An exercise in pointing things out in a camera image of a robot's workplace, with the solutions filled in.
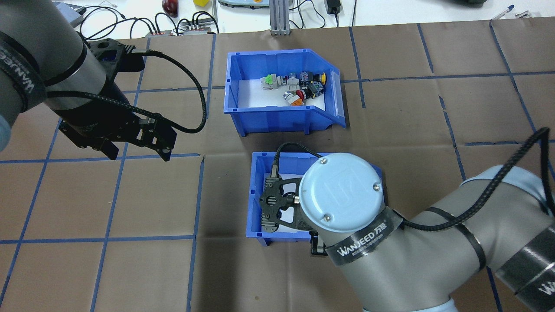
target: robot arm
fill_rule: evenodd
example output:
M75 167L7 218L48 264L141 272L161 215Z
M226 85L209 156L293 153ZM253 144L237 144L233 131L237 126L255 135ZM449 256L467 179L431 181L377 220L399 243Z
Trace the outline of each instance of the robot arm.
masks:
M32 31L23 27L30 21ZM204 126L205 117L199 128L187 131L159 114L151 113L145 119L135 115L114 83L120 71L144 69L142 56L146 53L134 48L111 39L82 40L50 0L2 1L0 150L7 145L17 115L45 102L63 119L59 129L78 147L92 147L115 159L118 148L113 142L129 142L154 149L168 161L176 139L173 127L195 133ZM84 93L104 100L77 97ZM200 96L205 116L204 95Z
M533 311L554 311L547 134L539 130L506 165L466 180L410 221L385 205L380 177L357 156L320 157L302 179L289 180L279 178L274 161L260 197L261 225L316 231L364 311L455 312L450 294L486 265ZM513 167L538 137L542 179ZM296 184L295 194L283 195L287 184ZM285 224L279 210L289 206L294 222Z

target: wire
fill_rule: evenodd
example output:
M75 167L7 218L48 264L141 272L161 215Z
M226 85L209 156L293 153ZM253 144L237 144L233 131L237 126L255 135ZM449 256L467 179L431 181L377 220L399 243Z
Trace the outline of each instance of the wire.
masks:
M108 3L109 3L112 7L114 7L114 8L117 8L117 7L118 7L118 6L116 6L115 4L113 4L112 2L107 1L107 0L104 0L104 1L102 1L102 2L100 2L100 3L98 3L98 5L101 5L101 4L104 3L104 2L108 2Z
M314 156L316 156L316 157L318 157L318 158L322 158L322 155L320 155L320 154L318 154L318 153L316 153L316 152L313 152L311 149L309 149L308 147L306 147L306 146L304 146L304 145L302 145L302 144L300 144L300 143L297 143L297 142L285 142L285 143L283 143L282 145L280 145L280 146L277 148L276 153L275 153L275 155L274 155L274 161L272 162L272 167L274 167L274 168L276 169L276 170L275 170L275 173L276 173L276 174L279 174L279 157L280 157L280 153L281 153L281 151L283 150L283 148L285 148L286 146L289 146L289 145L294 145L294 146L300 147L300 148L303 149L305 152L310 153L311 155L314 155Z
M102 6L89 6L89 7L87 7L87 8L96 8L96 9L92 10L91 12L89 12L89 14L87 14L87 15L83 18L83 20L81 21L81 25L79 25L79 32L80 32L81 34L83 33L83 25L85 24L85 21L89 18L89 16L90 16L91 14L93 14L94 12L96 12L96 11L98 11L98 10L105 9L105 10L108 10L110 13L114 14L116 23L119 21L118 13L119 13L119 15L120 15L123 19L125 19L125 15L123 15L120 11L118 11L118 10L116 10L116 9L114 9L114 8L102 7ZM113 26L113 28L112 28L106 35L104 35L104 36L102 36L102 37L99 37L99 38L96 38L96 39L94 39L94 40L102 39L102 38L104 38L104 37L109 36L109 35L115 30L115 24L110 25L110 27L111 27L111 26ZM94 35L92 35L92 36L90 36L90 37L88 37L88 38L86 37L86 39L87 39L87 40L90 40L90 39L92 39L92 37L96 36L97 34L98 34L98 33L96 33L96 34L94 34Z
M355 5L352 7L352 22L351 22L351 27L353 27L355 25L355 13L356 13L356 0L355 0Z
M293 23L293 25L295 25L295 27L296 27L297 29L301 29L301 28L299 27L299 25L297 25L297 23L293 22L292 20L289 20L289 22Z
M137 18L137 19L133 22L133 24L131 24L131 28L129 29L129 39L133 39L133 26L135 26L135 23L137 23L137 22L143 22L143 23L145 23L145 24L147 25L147 27L148 27L148 31L150 32L150 34L154 34L154 33L152 32L152 28L150 27L150 25L149 25L147 22L145 22L142 18Z
M428 232L437 232L449 229L451 227L457 226L470 217L475 215L485 203L488 201L490 196L496 190L496 188L501 184L503 178L509 173L509 171L530 151L530 149L534 146L534 144L538 141L540 142L540 166L541 166L541 179L543 184L543 191L546 196L547 206L548 209L554 213L555 212L555 204L553 202L553 195L551 193L551 188L549 186L549 172L548 172L548 160L549 160L549 128L541 128L540 130L536 131L532 134L516 151L513 156L509 158L507 162L501 167L499 172L493 177L490 183L486 186L480 197L476 200L476 202L468 208L465 212L463 212L458 217L452 219L451 221L445 222L443 224L438 225L422 225L410 222L406 219L403 220L403 225L414 228L417 230L428 231Z
M154 16L154 23L156 24L156 30L158 31L158 33L161 33L161 32L160 32L160 27L158 26L158 16L159 16L159 15L164 15L164 16L166 16L166 17L171 21L171 23L174 25L174 28L173 28L173 29L177 29L177 25L175 24L175 22L173 21L173 19L171 18L171 16L169 16L169 15L167 15L166 13L163 13L163 12L158 12L158 13L156 13L156 15Z
M104 97L102 95L98 95L98 94L94 94L94 93L79 92L79 91L50 91L50 92L47 92L47 97L48 98L73 97L73 98L85 98L85 99L91 99L91 100L99 100L99 101L102 101L102 102L105 102L105 103L110 103L110 104L113 104L113 105L116 105L116 106L119 106L119 107L129 109L134 113L141 114L141 115L146 116L146 117L150 117L150 118L154 118L154 119L166 122L169 125L171 125L173 128L175 128L176 130L179 130L179 131L184 132L184 133L198 133L198 132L200 132L204 128L204 125L206 125L206 100L204 98L204 92L203 92L202 87L200 86L199 81L191 73L191 71L189 71L185 66L183 66L181 63L179 63L178 61L176 61L172 57L167 56L162 52L147 50L146 52L137 52L137 53L133 53L133 54L142 55L142 56L155 56L155 57L166 59L169 62L171 62L172 64L179 67L181 70L183 70L191 78L191 80L195 84L197 90L199 91L200 103L201 103L202 110L203 110L202 120L200 121L200 124L199 124L198 127L194 128L194 129L189 129L189 128L186 128L186 127L184 127L184 126L182 126L182 125L180 125L180 124L178 124L174 121L171 121L170 119L162 116L160 113L152 113L152 112L149 112L148 110L129 105L128 103L121 102L121 101L118 101L118 100L115 100L115 99L112 99L112 98L108 98L108 97Z
M300 16L301 21L302 21L302 27L301 27L301 28L304 28L305 22L304 22L304 20L302 19L300 7L301 7L304 3L306 3L306 2L312 3L312 7L313 7L313 9L314 9L314 12L316 12L316 14L318 14L318 16L321 17L322 20L324 21L324 24L323 24L322 26L318 27L318 28L324 28L324 27L326 27L326 19L324 18L324 16L322 16L322 14L320 14L320 13L318 12L318 10L316 10L316 6L314 5L314 1L312 1L312 0L304 0L303 2L301 2L300 4L298 4L296 7L292 7L292 8L289 9L290 11L295 10L295 9L299 9L299 16Z
M210 13L208 13L206 11L199 11L199 12L195 12L195 13L199 13L196 16L195 24L197 24L197 25L199 24L199 17L201 17L203 15L207 15L208 17L210 17L212 19L212 21L214 21L214 25L216 25L216 31L218 33L220 33L220 28L218 27L218 22L216 22L216 19Z
M154 57L158 57L158 58L163 58L166 61L169 61L170 63L174 64L175 66L179 67L183 72L185 72L185 74L187 74L187 76L189 76L189 78L191 78L191 80L193 81L193 83L196 86L196 89L199 92L199 97L200 97L200 103L202 106L202 111L203 111L203 116L202 116L202 120L199 124L198 127L196 127L195 129L187 129L184 128L176 123L172 124L172 127L176 128L177 130L181 131L181 132L186 132L186 133L197 133L199 131L201 131L204 128L204 125L206 124L206 100L204 98L204 92L202 87L200 86L199 81L196 79L195 75L193 75L193 73L187 69L187 67L183 66L181 63L179 63L178 61L176 61L175 59L173 59L170 56L167 56L166 54L159 52L159 51L154 51L154 50L147 50L146 52L133 52L133 54L138 54L138 55L143 55L143 56L154 56Z
M318 14L318 15L322 18L322 20L324 21L324 24L323 24L322 26L318 27L318 28L324 28L324 27L326 27L326 19L322 16L322 14L320 14L320 13L316 10L316 6L314 5L314 1L312 1L312 0L309 0L309 1L310 1L310 3L312 3L312 7L314 8L314 12L316 12L316 14Z
M297 10L299 13L299 18L301 19L301 28L305 28L305 20L302 18L301 8Z
M299 4L299 1L297 1L297 6L294 7L294 8L290 8L289 10L290 10L290 11L293 11L294 9L298 9L298 8L300 8L305 2L308 2L308 1L311 1L311 0L304 0L303 2L301 2L301 4Z
M112 31L114 31L115 26L116 26L117 24L121 24L121 23L127 22L127 21L136 21L137 19L138 19L138 18L136 18L136 17L132 17L132 18L126 18L126 19L124 19L124 20L122 20L122 21L115 22L115 23L113 23L113 24L111 24L111 25L108 25L108 26L104 27L102 30L98 31L98 32L95 33L94 35L92 35L92 36L90 36L90 37L85 37L85 39L86 39L86 40L100 40L100 39L102 39L102 38L104 38L104 37L107 37ZM112 29L110 32L108 32L107 34L105 34L105 35L103 35L103 36L101 36L101 37L98 37L98 38L93 38L93 37L96 36L97 34L100 34L101 32L105 31L106 29L108 29L108 28L110 28L110 27L113 27L113 29Z

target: light blue end cap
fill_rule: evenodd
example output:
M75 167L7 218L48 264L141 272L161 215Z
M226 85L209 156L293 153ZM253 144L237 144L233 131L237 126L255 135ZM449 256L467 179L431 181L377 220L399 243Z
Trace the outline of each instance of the light blue end cap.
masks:
M10 127L4 117L0 115L0 151L8 145L11 133L12 127Z
M353 154L337 153L317 160L299 187L306 216L325 230L348 233L374 220L384 202L374 168Z
M446 302L442 305L435 306L435 307L429 308L429 309L413 311L413 312L458 312L458 310L455 307L455 301L453 301L453 299L451 299L451 300L449 300L448 302Z

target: logo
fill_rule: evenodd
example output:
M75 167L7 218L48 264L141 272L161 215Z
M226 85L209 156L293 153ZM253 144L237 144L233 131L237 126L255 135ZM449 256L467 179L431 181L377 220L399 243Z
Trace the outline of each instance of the logo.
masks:
M546 284L542 284L543 288L538 288L538 290L547 295L555 293L555 284L552 281L548 281Z
M18 62L17 60L13 60L8 55L5 54L4 51L0 51L0 61L4 61L4 63L10 68L17 77L19 77L22 81L21 85L25 88L25 91L28 93L33 92L34 84L27 75L29 71L25 71L22 69L23 65Z

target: electrical connector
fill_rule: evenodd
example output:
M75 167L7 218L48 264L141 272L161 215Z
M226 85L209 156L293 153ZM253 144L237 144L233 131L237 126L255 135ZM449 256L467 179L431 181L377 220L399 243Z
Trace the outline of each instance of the electrical connector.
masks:
M330 15L341 12L341 0L326 0L326 12Z

